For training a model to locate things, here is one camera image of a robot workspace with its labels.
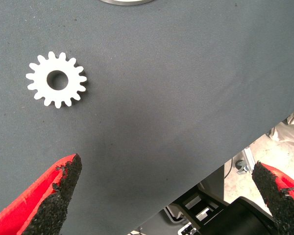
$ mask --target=black rubber pad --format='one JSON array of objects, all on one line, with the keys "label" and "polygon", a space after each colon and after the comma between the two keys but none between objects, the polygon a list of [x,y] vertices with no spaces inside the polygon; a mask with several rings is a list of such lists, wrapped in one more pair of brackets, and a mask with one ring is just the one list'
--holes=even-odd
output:
[{"label": "black rubber pad", "polygon": [[288,190],[278,190],[276,176],[260,162],[255,165],[252,178],[264,202],[270,209],[280,235],[294,235],[294,199]]},{"label": "black rubber pad", "polygon": [[79,174],[82,170],[78,155],[73,161],[58,170],[63,171],[60,186],[53,184],[55,193],[48,196],[39,206],[36,215],[22,235],[58,235],[66,219],[67,208],[71,200]]}]

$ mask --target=cable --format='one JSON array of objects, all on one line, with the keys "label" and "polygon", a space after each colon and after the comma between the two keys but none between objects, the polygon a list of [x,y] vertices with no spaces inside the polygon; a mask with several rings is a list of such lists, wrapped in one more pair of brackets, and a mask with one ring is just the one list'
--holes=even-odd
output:
[{"label": "cable", "polygon": [[231,167],[230,167],[230,170],[229,170],[229,172],[227,173],[227,175],[224,178],[226,178],[231,173],[232,166],[233,166],[233,158],[231,159]]}]

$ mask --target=gear tooth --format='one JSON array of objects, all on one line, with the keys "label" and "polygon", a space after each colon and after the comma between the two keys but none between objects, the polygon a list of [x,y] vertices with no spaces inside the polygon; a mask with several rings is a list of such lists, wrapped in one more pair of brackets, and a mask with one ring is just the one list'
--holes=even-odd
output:
[{"label": "gear tooth", "polygon": [[29,64],[29,67],[30,67],[32,70],[36,71],[36,70],[37,70],[37,67],[38,67],[38,65],[37,65],[37,64],[35,64],[35,63],[30,63],[30,64]]},{"label": "gear tooth", "polygon": [[70,99],[67,99],[64,102],[68,107],[72,106],[72,101]]},{"label": "gear tooth", "polygon": [[33,73],[27,73],[26,74],[26,78],[29,80],[34,80],[35,79],[35,75]]},{"label": "gear tooth", "polygon": [[87,81],[87,77],[85,77],[85,76],[79,77],[79,82],[86,82],[86,81]]},{"label": "gear tooth", "polygon": [[61,108],[61,101],[57,100],[54,102],[54,104],[57,109]]},{"label": "gear tooth", "polygon": [[40,64],[42,64],[46,60],[45,57],[42,56],[42,55],[37,56],[37,59],[38,59],[38,61],[39,61]]},{"label": "gear tooth", "polygon": [[31,83],[31,84],[29,84],[28,86],[27,86],[27,88],[29,89],[29,90],[36,90],[37,88],[36,88],[36,86],[35,86],[35,83],[33,82],[33,83]]},{"label": "gear tooth", "polygon": [[76,59],[75,59],[75,58],[71,58],[71,59],[69,60],[69,63],[70,63],[71,65],[75,65],[75,63],[76,63]]},{"label": "gear tooth", "polygon": [[34,99],[41,99],[43,97],[42,94],[40,94],[39,92],[37,92],[35,95],[34,95]]},{"label": "gear tooth", "polygon": [[80,100],[80,96],[79,96],[79,94],[77,94],[77,93],[75,93],[75,94],[73,95],[73,98],[76,99],[76,100]]},{"label": "gear tooth", "polygon": [[61,52],[59,55],[59,59],[65,60],[67,58],[67,56],[65,55],[64,52]]},{"label": "gear tooth", "polygon": [[83,70],[84,70],[84,68],[83,68],[82,66],[78,66],[78,67],[76,67],[76,71],[77,71],[78,73],[83,72]]},{"label": "gear tooth", "polygon": [[79,86],[77,90],[79,92],[84,92],[84,91],[86,91],[86,88],[84,86]]},{"label": "gear tooth", "polygon": [[45,105],[45,106],[49,106],[50,104],[51,104],[51,100],[45,98],[44,105]]},{"label": "gear tooth", "polygon": [[48,58],[49,59],[55,59],[55,54],[52,51],[49,51]]}]

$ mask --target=metal ring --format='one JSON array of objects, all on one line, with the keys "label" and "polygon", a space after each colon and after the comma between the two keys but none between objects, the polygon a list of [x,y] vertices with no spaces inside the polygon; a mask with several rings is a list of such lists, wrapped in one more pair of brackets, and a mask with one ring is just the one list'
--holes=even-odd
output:
[{"label": "metal ring", "polygon": [[150,2],[152,0],[100,0],[114,5],[134,6]]}]

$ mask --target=white object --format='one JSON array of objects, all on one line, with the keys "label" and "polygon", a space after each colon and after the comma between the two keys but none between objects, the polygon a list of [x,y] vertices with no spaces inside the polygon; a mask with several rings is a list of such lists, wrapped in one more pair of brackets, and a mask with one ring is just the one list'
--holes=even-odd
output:
[{"label": "white object", "polygon": [[[84,70],[82,66],[75,67],[76,59],[71,58],[69,61],[66,60],[65,53],[60,53],[59,58],[55,57],[55,54],[50,51],[48,59],[44,56],[37,56],[39,65],[30,63],[29,67],[35,71],[35,73],[26,74],[26,78],[33,80],[34,82],[28,85],[29,90],[37,90],[35,99],[45,98],[44,105],[49,106],[52,101],[56,108],[60,108],[62,101],[67,106],[71,106],[71,98],[80,100],[80,96],[77,92],[84,92],[86,88],[80,83],[85,82],[87,78],[80,76],[79,74]],[[67,86],[62,90],[54,90],[48,85],[47,77],[53,71],[61,71],[68,78]]]}]

